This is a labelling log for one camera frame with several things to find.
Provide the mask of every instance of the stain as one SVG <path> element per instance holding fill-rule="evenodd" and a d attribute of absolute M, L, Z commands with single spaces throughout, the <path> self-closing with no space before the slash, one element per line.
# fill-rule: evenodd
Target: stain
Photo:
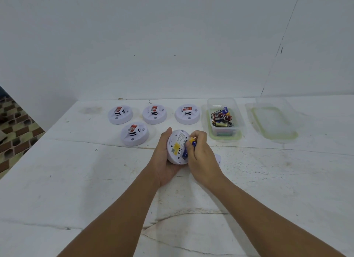
<path fill-rule="evenodd" d="M 100 114 L 102 109 L 102 107 L 83 108 L 79 112 L 82 114 Z"/>

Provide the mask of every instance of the white table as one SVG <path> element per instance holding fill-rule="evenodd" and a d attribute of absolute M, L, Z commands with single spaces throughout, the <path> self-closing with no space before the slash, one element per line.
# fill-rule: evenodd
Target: white table
<path fill-rule="evenodd" d="M 208 138 L 221 169 L 238 186 L 280 215 L 347 256 L 354 256 L 354 96 L 287 98 L 307 129 L 292 143 L 263 138 L 236 98 L 245 137 Z M 167 120 L 149 125 L 136 148 L 119 140 L 109 109 L 149 103 L 167 107 Z M 126 190 L 147 164 L 168 126 L 205 130 L 205 118 L 181 125 L 174 110 L 205 99 L 77 102 L 0 181 L 0 256 L 56 256 Z M 156 194 L 135 256 L 254 256 L 256 251 L 225 208 L 193 179 L 188 168 Z"/>

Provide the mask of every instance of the white smoke detector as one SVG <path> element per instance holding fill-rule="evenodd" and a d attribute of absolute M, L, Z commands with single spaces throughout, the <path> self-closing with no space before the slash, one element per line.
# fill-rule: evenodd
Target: white smoke detector
<path fill-rule="evenodd" d="M 138 146 L 144 143 L 149 137 L 149 130 L 146 124 L 134 122 L 123 127 L 120 139 L 126 146 Z"/>
<path fill-rule="evenodd" d="M 185 142 L 189 140 L 189 134 L 184 130 L 175 130 L 167 141 L 167 160 L 172 164 L 184 165 L 188 158 L 183 158 Z"/>
<path fill-rule="evenodd" d="M 195 105 L 186 104 L 180 106 L 175 111 L 175 118 L 181 124 L 195 124 L 197 121 L 199 121 L 200 110 Z"/>
<path fill-rule="evenodd" d="M 129 106 L 117 106 L 108 112 L 108 119 L 112 124 L 124 124 L 133 118 L 133 111 Z"/>
<path fill-rule="evenodd" d="M 143 110 L 143 119 L 148 124 L 159 124 L 167 118 L 167 112 L 162 105 L 150 105 Z"/>

